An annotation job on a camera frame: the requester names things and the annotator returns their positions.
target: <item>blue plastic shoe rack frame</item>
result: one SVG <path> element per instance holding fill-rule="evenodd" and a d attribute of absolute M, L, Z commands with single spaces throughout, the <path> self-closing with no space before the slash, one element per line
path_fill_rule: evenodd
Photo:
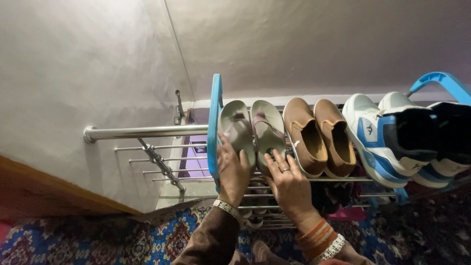
<path fill-rule="evenodd" d="M 421 88 L 426 86 L 431 82 L 437 82 L 441 84 L 448 92 L 450 92 L 453 97 L 460 103 L 471 105 L 471 91 L 458 79 L 452 76 L 449 73 L 444 72 L 433 72 L 426 74 L 419 78 L 409 90 L 407 96 L 410 96 Z M 218 130 L 218 114 L 223 107 L 222 103 L 222 80 L 220 74 L 214 74 L 212 79 L 212 91 L 211 91 L 211 106 L 209 111 L 209 121 L 208 121 L 208 167 L 211 176 L 214 178 L 216 183 L 216 191 L 219 193 L 219 170 L 218 170 L 218 160 L 216 156 L 217 144 L 216 141 L 219 141 L 217 136 Z M 455 187 L 453 184 L 439 189 L 438 193 L 454 190 Z M 409 196 L 407 195 L 404 188 L 394 189 L 398 194 L 397 203 L 400 205 L 407 204 L 410 202 Z M 369 212 L 375 212 L 378 203 L 375 198 L 370 198 L 371 207 Z"/>

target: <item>orange striped cuff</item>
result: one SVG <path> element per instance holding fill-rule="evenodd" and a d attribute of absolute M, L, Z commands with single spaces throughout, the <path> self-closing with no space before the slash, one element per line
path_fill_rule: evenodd
<path fill-rule="evenodd" d="M 337 238 L 337 233 L 322 219 L 309 233 L 296 236 L 302 252 L 309 258 L 314 259 L 321 255 Z"/>

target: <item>bangle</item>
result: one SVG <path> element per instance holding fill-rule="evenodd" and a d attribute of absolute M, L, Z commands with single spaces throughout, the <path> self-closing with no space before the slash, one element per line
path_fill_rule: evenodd
<path fill-rule="evenodd" d="M 311 264 L 319 264 L 326 259 L 335 257 L 345 245 L 345 238 L 341 234 L 337 234 L 337 238 L 330 244 L 330 246 L 317 256 Z"/>
<path fill-rule="evenodd" d="M 214 201 L 213 207 L 219 207 L 223 209 L 224 211 L 228 212 L 239 222 L 239 225 L 241 228 L 244 225 L 244 221 L 242 220 L 242 216 L 240 215 L 239 211 L 236 208 L 232 207 L 232 205 L 228 204 L 227 202 L 217 199 Z"/>

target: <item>rug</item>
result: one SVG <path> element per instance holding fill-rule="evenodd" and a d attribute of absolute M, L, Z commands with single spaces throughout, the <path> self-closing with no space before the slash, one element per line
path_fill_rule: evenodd
<path fill-rule="evenodd" d="M 402 207 L 389 204 L 364 222 L 332 226 L 379 265 L 471 264 L 470 203 L 466 192 Z M 146 223 L 124 218 L 17 223 L 0 248 L 0 265 L 169 265 L 209 210 L 176 210 Z M 306 262 L 291 229 L 241 231 L 237 249 L 251 259 L 251 245 L 258 239 L 281 258 Z"/>

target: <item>hand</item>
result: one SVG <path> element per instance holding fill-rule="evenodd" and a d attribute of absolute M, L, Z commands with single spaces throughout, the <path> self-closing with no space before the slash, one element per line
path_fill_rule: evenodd
<path fill-rule="evenodd" d="M 222 145 L 218 142 L 217 154 L 219 165 L 220 193 L 218 198 L 232 207 L 237 208 L 244 197 L 245 190 L 249 186 L 250 164 L 244 150 L 237 157 L 229 140 L 221 132 L 218 132 Z"/>
<path fill-rule="evenodd" d="M 273 150 L 273 155 L 278 165 L 273 162 L 269 154 L 264 156 L 273 178 L 268 176 L 264 178 L 284 214 L 293 221 L 300 232 L 306 234 L 322 220 L 312 206 L 309 180 L 301 174 L 292 156 L 287 155 L 288 164 L 276 149 Z M 285 168 L 290 168 L 291 171 L 282 173 L 281 170 Z"/>

